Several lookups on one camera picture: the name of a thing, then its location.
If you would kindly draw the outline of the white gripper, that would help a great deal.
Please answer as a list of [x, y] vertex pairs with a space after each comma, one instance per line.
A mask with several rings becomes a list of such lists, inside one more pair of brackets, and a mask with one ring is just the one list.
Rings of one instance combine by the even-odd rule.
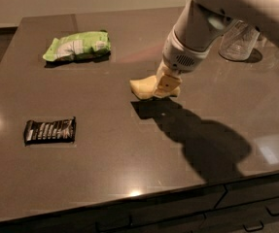
[[208, 55], [210, 45], [210, 40], [173, 28], [162, 50], [164, 63], [161, 63], [157, 69], [153, 96], [177, 97], [182, 83], [179, 71], [193, 71]]

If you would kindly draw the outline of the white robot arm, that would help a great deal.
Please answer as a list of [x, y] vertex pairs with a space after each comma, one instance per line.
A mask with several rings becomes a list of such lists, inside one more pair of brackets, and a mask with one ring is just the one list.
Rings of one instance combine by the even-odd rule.
[[279, 0], [190, 0], [165, 42], [153, 95], [167, 97], [209, 53], [215, 39], [241, 20], [279, 48]]

